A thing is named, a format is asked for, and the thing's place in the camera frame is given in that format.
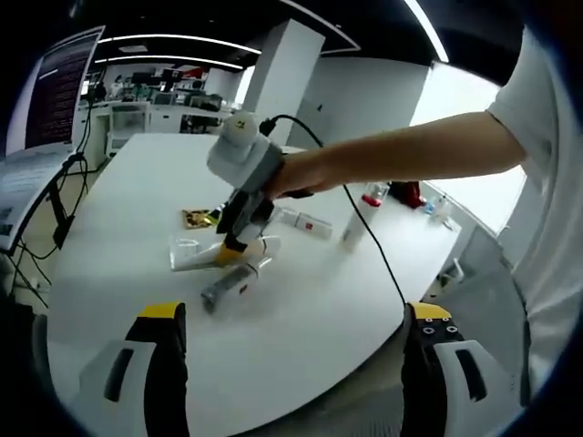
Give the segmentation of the person's right hand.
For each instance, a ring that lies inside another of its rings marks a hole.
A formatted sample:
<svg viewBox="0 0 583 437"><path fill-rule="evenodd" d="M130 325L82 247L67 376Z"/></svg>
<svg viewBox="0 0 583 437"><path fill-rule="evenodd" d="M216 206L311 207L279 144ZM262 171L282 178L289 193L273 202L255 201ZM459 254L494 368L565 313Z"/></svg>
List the person's right hand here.
<svg viewBox="0 0 583 437"><path fill-rule="evenodd" d="M322 149L289 154L284 157L281 170L266 189L271 199L286 197L296 190L316 193L339 184L334 167L331 167Z"/></svg>

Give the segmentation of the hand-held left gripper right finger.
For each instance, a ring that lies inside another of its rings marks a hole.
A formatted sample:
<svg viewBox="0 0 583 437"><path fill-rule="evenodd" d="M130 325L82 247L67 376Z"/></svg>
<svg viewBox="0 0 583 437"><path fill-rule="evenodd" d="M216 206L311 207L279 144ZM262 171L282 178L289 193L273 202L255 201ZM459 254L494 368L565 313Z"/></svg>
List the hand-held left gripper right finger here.
<svg viewBox="0 0 583 437"><path fill-rule="evenodd" d="M522 407L514 381L447 310L411 302L401 377L403 436L496 436Z"/></svg>

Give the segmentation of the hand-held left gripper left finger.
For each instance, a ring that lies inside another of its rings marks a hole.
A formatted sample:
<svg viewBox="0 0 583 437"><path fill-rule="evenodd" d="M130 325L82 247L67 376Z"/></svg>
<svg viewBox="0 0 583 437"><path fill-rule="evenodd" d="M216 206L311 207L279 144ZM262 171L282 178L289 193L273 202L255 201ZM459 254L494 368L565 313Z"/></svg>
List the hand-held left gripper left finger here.
<svg viewBox="0 0 583 437"><path fill-rule="evenodd" d="M122 340L79 375L79 421L91 436L188 436L186 307L147 306Z"/></svg>

